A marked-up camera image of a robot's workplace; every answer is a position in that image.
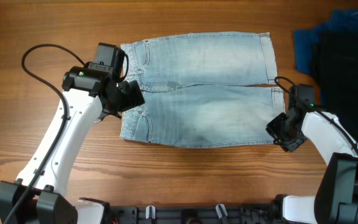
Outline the light blue denim shorts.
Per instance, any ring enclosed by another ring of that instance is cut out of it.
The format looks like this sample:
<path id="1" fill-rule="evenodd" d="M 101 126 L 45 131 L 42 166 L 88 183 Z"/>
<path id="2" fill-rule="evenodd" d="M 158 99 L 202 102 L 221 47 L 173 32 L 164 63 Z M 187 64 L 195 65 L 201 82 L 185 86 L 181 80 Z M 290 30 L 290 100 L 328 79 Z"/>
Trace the light blue denim shorts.
<path id="1" fill-rule="evenodd" d="M 144 104 L 123 113 L 120 137 L 184 148 L 271 144 L 284 112 L 268 33 L 206 32 L 122 44 Z"/>

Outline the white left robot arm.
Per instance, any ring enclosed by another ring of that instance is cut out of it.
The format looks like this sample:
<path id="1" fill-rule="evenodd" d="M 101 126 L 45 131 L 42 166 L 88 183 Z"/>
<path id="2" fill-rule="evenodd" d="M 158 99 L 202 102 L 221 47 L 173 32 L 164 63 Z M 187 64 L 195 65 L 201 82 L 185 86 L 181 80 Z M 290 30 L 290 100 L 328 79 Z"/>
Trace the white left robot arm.
<path id="1" fill-rule="evenodd" d="M 59 97 L 55 116 L 39 147 L 14 182 L 0 182 L 2 223 L 114 223 L 110 204 L 92 198 L 70 203 L 68 179 L 90 128 L 107 116 L 145 100 L 136 81 L 126 81 L 129 56 L 115 45 L 99 43 L 92 62 L 72 67 L 58 90 L 43 78 L 28 75 Z"/>

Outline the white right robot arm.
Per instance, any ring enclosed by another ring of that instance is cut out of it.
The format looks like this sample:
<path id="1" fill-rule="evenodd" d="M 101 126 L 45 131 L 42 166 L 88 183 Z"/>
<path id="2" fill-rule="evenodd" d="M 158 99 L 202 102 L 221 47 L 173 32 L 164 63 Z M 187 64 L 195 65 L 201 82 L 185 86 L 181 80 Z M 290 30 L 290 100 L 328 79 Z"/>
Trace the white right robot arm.
<path id="1" fill-rule="evenodd" d="M 288 111 L 266 127 L 274 144 L 293 152 L 310 140 L 327 168 L 316 195 L 282 195 L 278 216 L 290 223 L 358 223 L 358 143 L 336 115 L 314 104 L 314 89 L 293 85 L 287 90 Z"/>

